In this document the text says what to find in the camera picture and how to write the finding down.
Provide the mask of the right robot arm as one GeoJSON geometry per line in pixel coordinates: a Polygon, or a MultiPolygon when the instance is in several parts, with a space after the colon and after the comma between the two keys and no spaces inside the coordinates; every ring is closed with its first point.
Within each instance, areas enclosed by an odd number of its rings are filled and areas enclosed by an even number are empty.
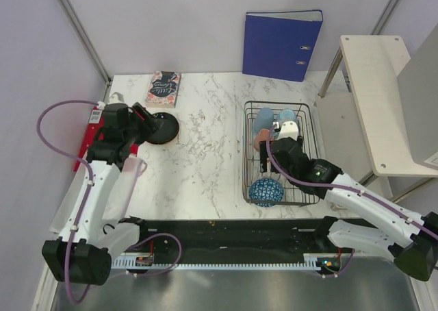
{"type": "Polygon", "coordinates": [[[266,151],[275,170],[302,192],[343,206],[369,223],[326,217],[313,235],[318,250],[363,251],[393,262],[413,279],[430,279],[437,269],[437,213],[422,215],[394,204],[329,161],[309,158],[290,137],[268,141],[266,151]]]}

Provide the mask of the black plate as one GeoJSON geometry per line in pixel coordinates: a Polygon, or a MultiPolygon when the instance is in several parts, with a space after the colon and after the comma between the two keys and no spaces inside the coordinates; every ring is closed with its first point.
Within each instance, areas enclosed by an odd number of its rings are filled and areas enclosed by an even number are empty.
{"type": "Polygon", "coordinates": [[[158,130],[149,136],[146,141],[153,145],[163,145],[177,137],[179,122],[175,116],[168,112],[156,112],[152,114],[158,130]]]}

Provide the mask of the black wire dish rack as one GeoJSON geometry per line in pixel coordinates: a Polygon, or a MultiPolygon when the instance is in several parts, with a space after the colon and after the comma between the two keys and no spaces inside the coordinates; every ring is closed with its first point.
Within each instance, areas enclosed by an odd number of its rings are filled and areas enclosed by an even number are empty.
{"type": "Polygon", "coordinates": [[[282,173],[260,172],[259,151],[253,147],[255,133],[253,121],[262,108],[270,108],[274,112],[274,120],[277,114],[284,109],[291,109],[296,113],[296,122],[299,128],[298,141],[302,152],[308,158],[319,158],[319,147],[315,137],[315,125],[311,115],[311,109],[306,103],[287,103],[279,101],[247,101],[243,110],[243,136],[242,136],[242,196],[247,203],[255,204],[249,197],[249,188],[252,183],[261,178],[271,178],[279,181],[283,186],[284,196],[282,201],[274,206],[309,206],[320,200],[316,188],[295,185],[282,173]]]}

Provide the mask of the pink ceramic mug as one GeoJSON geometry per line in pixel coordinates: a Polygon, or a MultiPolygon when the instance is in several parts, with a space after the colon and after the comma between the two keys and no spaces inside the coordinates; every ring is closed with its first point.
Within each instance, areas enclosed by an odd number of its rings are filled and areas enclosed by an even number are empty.
{"type": "Polygon", "coordinates": [[[269,130],[261,129],[254,138],[253,147],[256,151],[260,151],[260,143],[266,141],[268,138],[269,130]]]}

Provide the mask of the red folder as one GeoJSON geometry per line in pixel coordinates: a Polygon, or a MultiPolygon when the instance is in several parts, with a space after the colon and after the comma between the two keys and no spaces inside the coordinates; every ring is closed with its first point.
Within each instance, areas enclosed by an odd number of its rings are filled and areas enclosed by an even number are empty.
{"type": "MultiPolygon", "coordinates": [[[[98,133],[98,130],[103,126],[104,120],[102,115],[102,110],[98,109],[96,106],[93,107],[90,118],[88,119],[88,125],[81,143],[81,147],[79,149],[78,157],[84,158],[86,151],[91,146],[91,144],[94,141],[94,138],[96,137],[96,134],[98,133]]],[[[133,144],[131,146],[131,154],[137,156],[138,155],[138,148],[139,146],[136,144],[133,144]]],[[[73,171],[77,172],[80,162],[76,161],[73,171]]]]}

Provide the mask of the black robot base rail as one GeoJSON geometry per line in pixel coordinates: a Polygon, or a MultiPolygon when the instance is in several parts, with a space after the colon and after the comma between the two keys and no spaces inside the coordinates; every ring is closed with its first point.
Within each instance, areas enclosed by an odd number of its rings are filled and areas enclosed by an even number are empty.
{"type": "Polygon", "coordinates": [[[322,219],[139,221],[132,252],[150,252],[163,263],[302,262],[304,255],[348,256],[316,231],[322,219]]]}

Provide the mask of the light blue handled mug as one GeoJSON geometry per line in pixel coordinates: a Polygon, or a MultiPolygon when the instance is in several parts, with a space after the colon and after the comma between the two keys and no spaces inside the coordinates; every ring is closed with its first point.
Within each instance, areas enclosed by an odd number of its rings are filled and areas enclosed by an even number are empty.
{"type": "Polygon", "coordinates": [[[284,109],[277,114],[276,119],[280,123],[284,123],[287,121],[295,121],[296,113],[291,109],[284,109]]]}

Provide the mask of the paperback book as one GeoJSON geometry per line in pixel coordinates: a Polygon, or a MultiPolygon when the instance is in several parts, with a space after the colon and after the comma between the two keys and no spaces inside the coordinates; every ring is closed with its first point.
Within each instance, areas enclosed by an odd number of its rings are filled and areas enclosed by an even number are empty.
{"type": "Polygon", "coordinates": [[[181,74],[174,71],[155,71],[146,92],[145,104],[152,108],[175,108],[181,74]]]}

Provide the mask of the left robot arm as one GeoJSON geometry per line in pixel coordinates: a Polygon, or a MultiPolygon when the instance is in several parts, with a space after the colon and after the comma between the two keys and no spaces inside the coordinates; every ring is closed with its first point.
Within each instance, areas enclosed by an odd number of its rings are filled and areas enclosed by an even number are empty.
{"type": "Polygon", "coordinates": [[[173,115],[151,114],[139,103],[94,105],[81,153],[72,157],[75,179],[55,217],[57,238],[42,246],[57,281],[101,286],[118,256],[148,248],[141,220],[127,214],[142,168],[136,153],[145,142],[162,145],[178,133],[173,115]]]}

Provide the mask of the white wooden shelf unit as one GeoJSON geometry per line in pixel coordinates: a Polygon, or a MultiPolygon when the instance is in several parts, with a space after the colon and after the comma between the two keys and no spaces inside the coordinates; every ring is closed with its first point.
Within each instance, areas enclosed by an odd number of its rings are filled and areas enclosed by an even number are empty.
{"type": "Polygon", "coordinates": [[[326,76],[316,99],[326,159],[394,203],[437,182],[437,170],[413,161],[397,76],[411,59],[400,36],[343,35],[350,91],[329,92],[326,76]]]}

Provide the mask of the blue patterned bowl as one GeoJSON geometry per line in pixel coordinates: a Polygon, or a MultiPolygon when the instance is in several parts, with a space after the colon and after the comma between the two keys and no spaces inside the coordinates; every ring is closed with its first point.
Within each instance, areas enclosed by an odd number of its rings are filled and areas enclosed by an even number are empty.
{"type": "Polygon", "coordinates": [[[275,203],[282,201],[284,190],[281,183],[271,178],[261,178],[251,184],[249,188],[249,197],[256,201],[259,207],[269,208],[275,203]]]}

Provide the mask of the blue tumbler cup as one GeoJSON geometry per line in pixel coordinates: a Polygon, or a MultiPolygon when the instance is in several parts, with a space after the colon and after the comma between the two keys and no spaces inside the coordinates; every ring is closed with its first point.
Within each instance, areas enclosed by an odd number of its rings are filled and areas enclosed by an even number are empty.
{"type": "Polygon", "coordinates": [[[253,121],[253,132],[258,134],[262,129],[270,129],[273,122],[274,112],[270,108],[262,108],[253,121]]]}

